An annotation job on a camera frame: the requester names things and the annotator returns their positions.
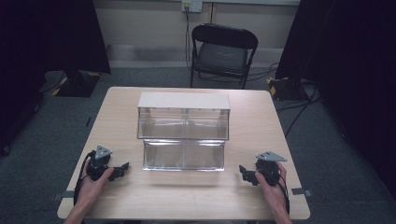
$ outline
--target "chair seat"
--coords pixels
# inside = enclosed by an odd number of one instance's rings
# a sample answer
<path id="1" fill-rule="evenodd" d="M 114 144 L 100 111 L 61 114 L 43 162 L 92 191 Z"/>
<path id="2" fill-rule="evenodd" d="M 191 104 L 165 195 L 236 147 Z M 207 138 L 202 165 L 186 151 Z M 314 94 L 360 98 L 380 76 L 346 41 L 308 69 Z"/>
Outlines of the chair seat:
<path id="1" fill-rule="evenodd" d="M 221 73 L 243 75 L 246 69 L 248 51 L 214 44 L 201 46 L 195 66 L 198 69 L 218 70 Z"/>

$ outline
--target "person's right hand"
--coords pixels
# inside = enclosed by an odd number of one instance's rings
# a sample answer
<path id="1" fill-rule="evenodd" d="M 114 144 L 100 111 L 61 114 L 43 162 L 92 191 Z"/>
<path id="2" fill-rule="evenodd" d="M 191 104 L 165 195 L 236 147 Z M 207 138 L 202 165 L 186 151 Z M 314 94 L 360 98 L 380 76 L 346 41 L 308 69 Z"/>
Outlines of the person's right hand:
<path id="1" fill-rule="evenodd" d="M 278 161 L 276 162 L 276 165 L 279 168 L 280 175 L 283 178 L 279 179 L 279 184 L 283 187 L 283 189 L 286 189 L 286 183 L 283 181 L 286 181 L 286 169 Z M 274 215 L 276 223 L 291 223 L 289 214 L 286 210 L 285 196 L 280 186 L 270 186 L 265 180 L 264 176 L 259 172 L 256 172 L 255 175 L 260 185 L 262 186 L 262 196 L 264 200 L 268 202 L 271 213 Z"/>

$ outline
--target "chair backrest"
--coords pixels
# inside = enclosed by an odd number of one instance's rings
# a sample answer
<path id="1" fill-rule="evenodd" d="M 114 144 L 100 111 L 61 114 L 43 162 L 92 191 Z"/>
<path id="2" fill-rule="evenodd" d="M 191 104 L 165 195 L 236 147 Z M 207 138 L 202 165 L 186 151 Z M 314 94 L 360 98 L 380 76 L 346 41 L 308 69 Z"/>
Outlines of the chair backrest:
<path id="1" fill-rule="evenodd" d="M 240 49 L 255 50 L 259 44 L 257 37 L 248 30 L 213 23 L 196 26 L 192 30 L 191 38 L 194 44 L 196 40 Z"/>

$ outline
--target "table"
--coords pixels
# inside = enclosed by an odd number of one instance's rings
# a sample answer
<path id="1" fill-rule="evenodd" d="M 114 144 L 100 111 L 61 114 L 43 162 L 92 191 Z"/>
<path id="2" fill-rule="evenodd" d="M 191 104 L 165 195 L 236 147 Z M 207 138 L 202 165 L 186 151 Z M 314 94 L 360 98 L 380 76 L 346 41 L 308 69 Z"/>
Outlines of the table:
<path id="1" fill-rule="evenodd" d="M 227 93 L 230 140 L 224 149 L 224 171 L 144 171 L 143 141 L 136 138 L 137 104 L 142 91 Z M 123 178 L 107 182 L 87 218 L 169 220 L 273 219 L 260 187 L 242 180 L 238 165 L 254 170 L 255 156 L 271 150 L 288 159 L 290 217 L 307 219 L 310 211 L 271 96 L 267 91 L 113 87 L 106 94 L 67 190 L 74 190 L 84 157 L 101 145 L 113 150 L 110 166 L 130 162 Z M 73 199 L 58 210 L 66 218 Z"/>

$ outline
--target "stand base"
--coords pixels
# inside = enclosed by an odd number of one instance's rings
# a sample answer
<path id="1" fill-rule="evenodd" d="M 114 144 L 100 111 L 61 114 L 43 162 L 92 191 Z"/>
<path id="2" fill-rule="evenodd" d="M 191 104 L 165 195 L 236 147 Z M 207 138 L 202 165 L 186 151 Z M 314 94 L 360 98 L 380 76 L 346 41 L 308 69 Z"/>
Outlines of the stand base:
<path id="1" fill-rule="evenodd" d="M 270 92 L 278 101 L 308 101 L 309 97 L 300 82 L 283 79 L 267 79 Z"/>
<path id="2" fill-rule="evenodd" d="M 91 97 L 91 94 L 95 89 L 96 83 L 99 81 L 100 76 L 90 75 L 89 73 L 81 74 L 83 83 L 72 85 L 70 81 L 66 79 L 66 81 L 62 82 L 52 95 L 63 97 Z"/>

